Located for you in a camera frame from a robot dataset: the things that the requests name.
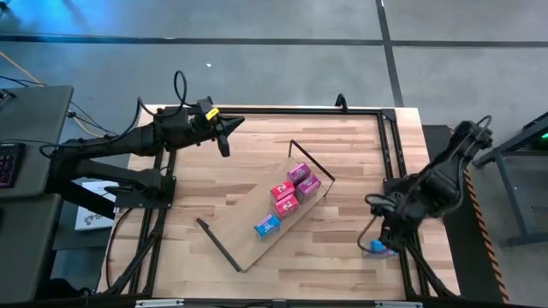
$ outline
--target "yellow tag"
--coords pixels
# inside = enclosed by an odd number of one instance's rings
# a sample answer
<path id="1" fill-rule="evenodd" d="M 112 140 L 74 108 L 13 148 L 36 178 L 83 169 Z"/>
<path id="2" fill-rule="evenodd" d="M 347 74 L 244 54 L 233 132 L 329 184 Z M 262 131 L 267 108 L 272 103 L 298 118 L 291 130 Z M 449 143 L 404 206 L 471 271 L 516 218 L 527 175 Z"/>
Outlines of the yellow tag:
<path id="1" fill-rule="evenodd" d="M 213 118 L 213 116 L 216 116 L 217 113 L 219 113 L 219 109 L 213 108 L 205 115 L 205 118 L 209 121 Z"/>

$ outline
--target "wooden table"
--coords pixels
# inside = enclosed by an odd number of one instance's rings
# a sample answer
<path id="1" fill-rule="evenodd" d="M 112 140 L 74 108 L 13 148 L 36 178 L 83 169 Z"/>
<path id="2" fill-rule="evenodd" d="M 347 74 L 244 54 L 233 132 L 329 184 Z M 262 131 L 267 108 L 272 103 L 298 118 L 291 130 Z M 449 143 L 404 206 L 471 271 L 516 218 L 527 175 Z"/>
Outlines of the wooden table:
<path id="1" fill-rule="evenodd" d="M 407 170 L 417 172 L 429 162 L 419 112 L 396 109 L 396 115 Z M 355 243 L 372 218 L 364 195 L 382 192 L 385 177 L 376 118 L 272 114 L 245 117 L 246 121 L 229 136 L 230 157 L 222 158 L 217 144 L 209 142 L 178 151 L 175 202 L 166 219 L 153 295 L 404 299 L 398 258 L 363 258 Z M 147 113 L 141 113 L 140 125 L 151 120 Z M 326 199 L 304 215 L 247 273 L 238 273 L 195 220 L 200 217 L 212 222 L 222 216 L 283 162 L 291 139 L 309 151 L 337 181 Z M 151 157 L 131 156 L 128 167 L 146 169 L 152 164 Z M 143 210 L 134 210 L 118 230 L 109 260 L 113 281 L 135 253 L 142 216 Z M 378 238 L 379 230 L 377 220 L 364 241 Z M 447 287 L 458 293 L 443 223 L 425 220 L 419 235 L 426 260 Z M 410 256 L 409 259 L 414 287 L 418 289 L 416 267 Z M 144 266 L 141 287 L 148 260 Z M 102 277 L 99 290 L 105 289 Z"/>

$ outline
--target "small pink box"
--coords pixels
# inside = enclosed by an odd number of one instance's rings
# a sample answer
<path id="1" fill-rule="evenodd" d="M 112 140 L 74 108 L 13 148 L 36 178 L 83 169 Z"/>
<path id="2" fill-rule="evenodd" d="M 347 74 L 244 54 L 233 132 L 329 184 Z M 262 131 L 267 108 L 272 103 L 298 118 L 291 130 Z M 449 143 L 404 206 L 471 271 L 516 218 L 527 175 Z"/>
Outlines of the small pink box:
<path id="1" fill-rule="evenodd" d="M 301 184 L 297 186 L 297 199 L 303 203 L 309 200 L 319 189 L 322 181 L 315 174 L 308 176 Z"/>
<path id="2" fill-rule="evenodd" d="M 299 201 L 295 198 L 294 195 L 289 195 L 274 205 L 274 209 L 279 217 L 285 217 L 294 210 L 297 210 L 299 207 Z"/>
<path id="3" fill-rule="evenodd" d="M 282 184 L 271 189 L 271 200 L 273 204 L 280 201 L 281 199 L 293 194 L 295 192 L 295 187 L 291 184 L 290 181 L 284 181 Z"/>
<path id="4" fill-rule="evenodd" d="M 290 180 L 293 185 L 299 185 L 311 173 L 312 171 L 310 171 L 310 168 L 305 163 L 299 163 L 297 167 L 288 172 L 288 180 Z"/>

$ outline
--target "metal stand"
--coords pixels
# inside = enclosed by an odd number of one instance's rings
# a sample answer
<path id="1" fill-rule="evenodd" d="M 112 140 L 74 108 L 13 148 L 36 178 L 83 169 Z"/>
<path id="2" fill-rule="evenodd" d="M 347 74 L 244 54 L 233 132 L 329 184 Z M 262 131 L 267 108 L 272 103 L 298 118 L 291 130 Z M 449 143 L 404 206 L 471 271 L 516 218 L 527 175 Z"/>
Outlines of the metal stand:
<path id="1" fill-rule="evenodd" d="M 514 211 L 517 226 L 521 233 L 520 236 L 504 240 L 501 246 L 520 246 L 526 244 L 540 243 L 548 241 L 548 233 L 539 232 L 530 204 L 520 204 L 515 195 L 518 189 L 512 183 L 506 167 L 507 156 L 544 156 L 547 152 L 542 151 L 519 151 L 523 146 L 529 145 L 532 141 L 540 138 L 543 133 L 548 131 L 548 113 L 543 114 L 531 123 L 527 124 L 523 130 L 513 138 L 502 143 L 498 147 L 487 152 L 485 155 L 473 162 L 473 165 L 480 169 L 490 162 L 496 162 L 498 172 L 503 180 L 504 189 L 508 195 L 512 211 Z"/>

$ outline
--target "gray desk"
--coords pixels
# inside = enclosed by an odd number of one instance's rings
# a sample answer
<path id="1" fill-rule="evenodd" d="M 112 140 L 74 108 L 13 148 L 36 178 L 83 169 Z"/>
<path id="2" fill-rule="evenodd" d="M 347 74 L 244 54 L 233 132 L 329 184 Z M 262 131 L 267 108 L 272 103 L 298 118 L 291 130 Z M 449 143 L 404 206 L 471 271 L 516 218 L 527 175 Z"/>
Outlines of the gray desk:
<path id="1" fill-rule="evenodd" d="M 47 195 L 0 205 L 0 303 L 34 299 L 40 282 L 49 278 L 60 204 L 58 195 Z"/>
<path id="2" fill-rule="evenodd" d="M 10 89 L 24 104 L 0 109 L 0 139 L 38 139 L 56 143 L 63 128 L 72 96 L 70 86 Z M 24 116 L 17 107 L 25 109 Z M 28 147 L 17 186 L 32 173 L 49 168 L 47 159 L 34 159 L 36 147 Z M 0 302 L 28 301 L 35 297 L 40 282 L 49 279 L 53 234 L 61 210 L 57 195 L 0 199 Z"/>

